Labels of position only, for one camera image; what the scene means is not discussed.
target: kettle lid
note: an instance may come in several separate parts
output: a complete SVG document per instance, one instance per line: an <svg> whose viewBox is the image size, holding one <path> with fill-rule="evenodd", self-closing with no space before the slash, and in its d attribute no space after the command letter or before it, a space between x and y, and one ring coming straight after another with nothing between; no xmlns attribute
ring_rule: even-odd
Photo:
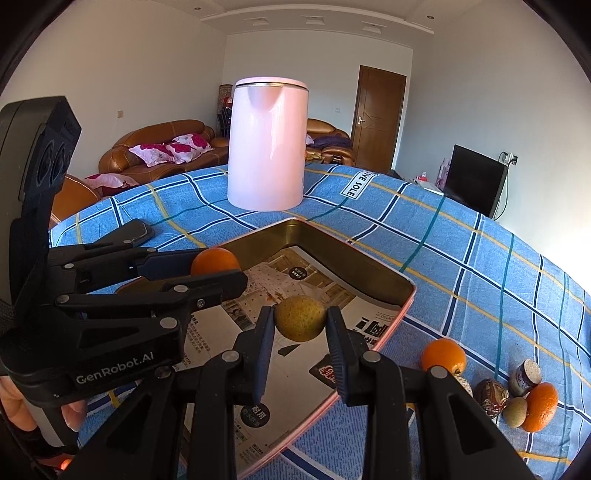
<svg viewBox="0 0 591 480"><path fill-rule="evenodd" d="M305 88L306 90L308 87L304 82L300 82L299 80L293 79L286 79L283 77L250 77L246 79L241 79L236 82L236 87L241 85L253 85L253 84L279 84L277 86L285 85L285 86L296 86Z"/></svg>

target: leather sofa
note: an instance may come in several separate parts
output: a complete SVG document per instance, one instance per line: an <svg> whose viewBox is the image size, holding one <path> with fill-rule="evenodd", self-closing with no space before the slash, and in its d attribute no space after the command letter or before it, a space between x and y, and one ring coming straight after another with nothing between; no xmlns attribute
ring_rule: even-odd
<svg viewBox="0 0 591 480"><path fill-rule="evenodd" d="M164 163L147 167L129 148L140 144L167 143L179 135L198 133L213 147L213 150L202 154L195 160L177 165ZM228 163L228 139L216 138L213 128L199 120L176 120L163 124L150 125L121 137L113 148L105 153L99 161L100 173L122 173L133 178L140 185L154 180L171 177L178 173L214 167Z"/></svg>
<svg viewBox="0 0 591 480"><path fill-rule="evenodd" d="M328 122L317 120L316 118L309 118L306 126L306 131L312 139L323 137L325 135L338 135L339 137L349 138L347 132L339 130ZM350 148L343 147L326 147L322 150L306 146L306 158L315 158L321 160L322 163L340 162L343 165L354 166L355 155Z"/></svg>
<svg viewBox="0 0 591 480"><path fill-rule="evenodd" d="M80 179L66 174L63 187L53 199L49 228L55 227L62 220L94 205L99 200L100 195L96 190Z"/></svg>

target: pear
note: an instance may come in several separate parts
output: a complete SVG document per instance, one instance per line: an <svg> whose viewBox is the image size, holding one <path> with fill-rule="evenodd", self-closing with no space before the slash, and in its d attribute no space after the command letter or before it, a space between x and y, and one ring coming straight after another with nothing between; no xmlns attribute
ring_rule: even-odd
<svg viewBox="0 0 591 480"><path fill-rule="evenodd" d="M326 324L324 304L306 295L287 297L275 306L275 325L280 334L294 342L316 338Z"/></svg>

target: human hand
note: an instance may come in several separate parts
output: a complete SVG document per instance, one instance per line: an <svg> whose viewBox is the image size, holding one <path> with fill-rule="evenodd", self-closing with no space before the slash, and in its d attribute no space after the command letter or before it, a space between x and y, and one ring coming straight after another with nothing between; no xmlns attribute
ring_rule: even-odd
<svg viewBox="0 0 591 480"><path fill-rule="evenodd" d="M37 422L25 403L24 395L10 377L0 377L0 401L4 406L8 420L26 432L37 428ZM64 421L72 430L78 432L86 418L86 400L79 400L61 406Z"/></svg>

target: metal tin tray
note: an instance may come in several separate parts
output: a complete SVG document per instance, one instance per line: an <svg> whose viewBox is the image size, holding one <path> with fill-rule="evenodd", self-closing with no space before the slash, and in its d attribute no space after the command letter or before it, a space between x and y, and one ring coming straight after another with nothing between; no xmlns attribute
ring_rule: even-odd
<svg viewBox="0 0 591 480"><path fill-rule="evenodd" d="M258 265L287 247L299 247L306 254L330 270L335 276L351 285L364 295L384 304L400 307L394 321L374 344L374 349L380 350L402 321L411 306L416 292L415 284L406 276L386 264L370 257L352 245L335 236L320 230L298 219L287 219L221 245L236 255L243 270ZM160 288L163 283L147 282L140 278L118 291L123 293L146 291L146 289ZM330 408L337 400L338 394L334 390L322 401L311 414L280 442L273 446L264 456L239 472L244 478L277 456L285 447L302 435L312 424Z"/></svg>

